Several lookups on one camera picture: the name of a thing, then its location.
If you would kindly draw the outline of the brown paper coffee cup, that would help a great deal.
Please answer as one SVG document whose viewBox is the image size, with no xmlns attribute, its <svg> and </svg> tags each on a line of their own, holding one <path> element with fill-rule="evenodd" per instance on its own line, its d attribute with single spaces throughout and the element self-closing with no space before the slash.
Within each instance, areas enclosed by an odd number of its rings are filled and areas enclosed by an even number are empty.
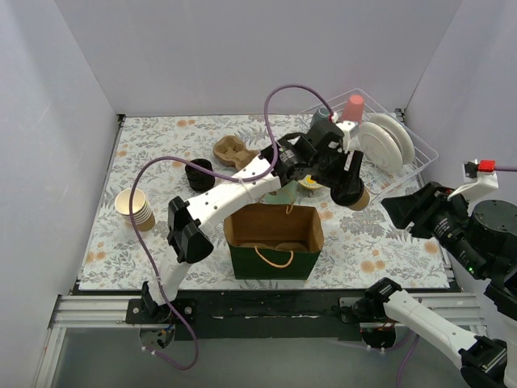
<svg viewBox="0 0 517 388">
<path fill-rule="evenodd" d="M 369 201 L 370 201 L 369 191 L 365 188 L 363 190 L 361 197 L 354 204 L 349 205 L 348 208 L 353 211 L 360 211 L 368 206 Z"/>
</svg>

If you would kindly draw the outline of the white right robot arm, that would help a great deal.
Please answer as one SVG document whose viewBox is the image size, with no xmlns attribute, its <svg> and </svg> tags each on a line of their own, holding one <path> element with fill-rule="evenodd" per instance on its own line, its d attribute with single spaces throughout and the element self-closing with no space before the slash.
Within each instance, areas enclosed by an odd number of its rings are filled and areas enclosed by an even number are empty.
<svg viewBox="0 0 517 388">
<path fill-rule="evenodd" d="M 504 200 L 474 206 L 462 194 L 430 182 L 413 194 L 384 198 L 393 226 L 414 238 L 433 238 L 475 280 L 487 283 L 506 325 L 505 339 L 491 339 L 473 317 L 470 296 L 418 296 L 387 277 L 364 291 L 350 311 L 361 323 L 385 320 L 405 326 L 459 370 L 470 387 L 516 385 L 516 207 Z"/>
</svg>

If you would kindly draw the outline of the green paper bag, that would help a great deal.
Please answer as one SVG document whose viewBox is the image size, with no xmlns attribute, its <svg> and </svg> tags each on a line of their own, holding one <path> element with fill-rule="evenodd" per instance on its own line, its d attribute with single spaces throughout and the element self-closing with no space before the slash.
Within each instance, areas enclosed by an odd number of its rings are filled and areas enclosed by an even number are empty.
<svg viewBox="0 0 517 388">
<path fill-rule="evenodd" d="M 325 242 L 321 218 L 311 206 L 246 205 L 224 220 L 224 232 L 238 280 L 308 280 Z M 240 247 L 249 242 L 298 242 L 308 252 Z"/>
</svg>

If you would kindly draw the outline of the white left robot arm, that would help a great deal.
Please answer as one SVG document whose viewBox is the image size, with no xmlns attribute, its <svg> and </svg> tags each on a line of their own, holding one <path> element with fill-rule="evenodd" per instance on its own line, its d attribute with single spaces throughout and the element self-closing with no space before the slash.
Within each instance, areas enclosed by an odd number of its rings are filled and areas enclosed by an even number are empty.
<svg viewBox="0 0 517 388">
<path fill-rule="evenodd" d="M 171 316 L 171 302 L 191 265 L 213 252 L 214 228 L 263 195 L 310 176 L 330 189 L 335 204 L 363 209 L 368 204 L 359 176 L 363 154 L 350 148 L 358 131 L 355 121 L 321 119 L 306 133 L 273 139 L 238 173 L 222 176 L 221 184 L 207 192 L 188 200 L 178 196 L 170 200 L 166 241 L 173 257 L 156 268 L 154 280 L 142 287 L 145 315 L 154 323 L 164 323 Z"/>
</svg>

